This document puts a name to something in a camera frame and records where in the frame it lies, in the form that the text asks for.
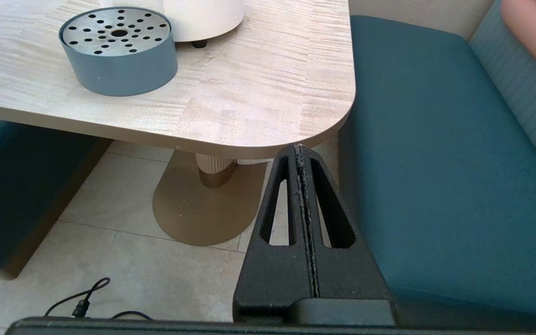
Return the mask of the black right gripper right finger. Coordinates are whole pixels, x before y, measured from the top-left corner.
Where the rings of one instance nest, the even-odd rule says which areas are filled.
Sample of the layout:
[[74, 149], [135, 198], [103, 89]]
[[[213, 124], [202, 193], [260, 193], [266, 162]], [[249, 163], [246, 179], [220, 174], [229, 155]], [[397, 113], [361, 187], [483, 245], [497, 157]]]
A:
[[301, 147], [301, 203], [311, 296], [301, 323], [394, 326], [394, 302], [323, 161]]

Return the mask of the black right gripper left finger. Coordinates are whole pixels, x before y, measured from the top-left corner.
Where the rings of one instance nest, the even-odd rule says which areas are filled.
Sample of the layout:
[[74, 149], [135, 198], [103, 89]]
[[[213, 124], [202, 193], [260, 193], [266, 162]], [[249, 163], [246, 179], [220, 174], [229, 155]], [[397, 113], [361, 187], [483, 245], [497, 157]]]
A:
[[[235, 322], [282, 323], [294, 303], [317, 292], [311, 270], [302, 152], [302, 145], [287, 146], [274, 160], [233, 296]], [[275, 246], [270, 237], [283, 181], [287, 183], [289, 243]]]

